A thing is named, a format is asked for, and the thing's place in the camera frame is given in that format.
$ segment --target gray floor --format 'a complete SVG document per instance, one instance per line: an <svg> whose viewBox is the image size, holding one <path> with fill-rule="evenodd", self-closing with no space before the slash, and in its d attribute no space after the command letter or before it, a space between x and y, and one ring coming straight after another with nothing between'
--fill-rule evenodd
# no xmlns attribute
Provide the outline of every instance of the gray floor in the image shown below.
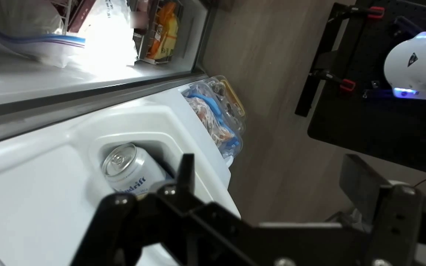
<svg viewBox="0 0 426 266"><path fill-rule="evenodd" d="M350 207L337 185L350 151L308 138L309 119L293 116L331 5L226 0L216 17L204 66L232 83L248 113L229 191L250 224L319 222ZM389 179L426 179L421 172L362 159Z"/></svg>

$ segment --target can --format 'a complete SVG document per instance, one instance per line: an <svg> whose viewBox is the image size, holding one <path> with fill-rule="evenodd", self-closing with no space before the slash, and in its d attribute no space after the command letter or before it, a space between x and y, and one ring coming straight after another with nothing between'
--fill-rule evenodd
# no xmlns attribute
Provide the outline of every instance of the can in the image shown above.
<svg viewBox="0 0 426 266"><path fill-rule="evenodd" d="M114 148L102 163L111 188L137 197L149 194L151 187L167 179L167 173L142 148L126 144Z"/></svg>

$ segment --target white refrigerator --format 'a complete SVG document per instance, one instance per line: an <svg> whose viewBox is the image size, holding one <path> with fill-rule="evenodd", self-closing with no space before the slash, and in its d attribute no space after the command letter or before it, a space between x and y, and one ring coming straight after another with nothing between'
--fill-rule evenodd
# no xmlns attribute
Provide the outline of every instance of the white refrigerator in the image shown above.
<svg viewBox="0 0 426 266"><path fill-rule="evenodd" d="M229 166L182 97L207 77L197 64L214 11L183 5L169 66L59 70L0 46L0 265L68 265L99 202L114 193L102 160L126 142L173 171L195 154L195 196L240 216ZM155 246L139 265L174 262Z"/></svg>

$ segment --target floor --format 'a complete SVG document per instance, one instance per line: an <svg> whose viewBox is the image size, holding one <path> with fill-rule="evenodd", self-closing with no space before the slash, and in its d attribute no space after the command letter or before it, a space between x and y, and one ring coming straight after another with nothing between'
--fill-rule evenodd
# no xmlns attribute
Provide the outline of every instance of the floor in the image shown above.
<svg viewBox="0 0 426 266"><path fill-rule="evenodd" d="M337 181L352 151L308 138L311 119L294 116L331 6L333 0L223 0L217 12L204 67L223 74L247 108L245 147L229 191L250 224L322 222L350 207ZM426 179L362 159L393 181Z"/></svg>

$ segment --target can lid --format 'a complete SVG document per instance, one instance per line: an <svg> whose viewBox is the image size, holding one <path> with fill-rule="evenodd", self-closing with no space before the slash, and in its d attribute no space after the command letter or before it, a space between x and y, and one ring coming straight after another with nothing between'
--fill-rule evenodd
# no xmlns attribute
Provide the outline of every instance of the can lid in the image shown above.
<svg viewBox="0 0 426 266"><path fill-rule="evenodd" d="M132 144L114 148L105 159L102 169L108 178L115 178L136 160L136 148Z"/></svg>

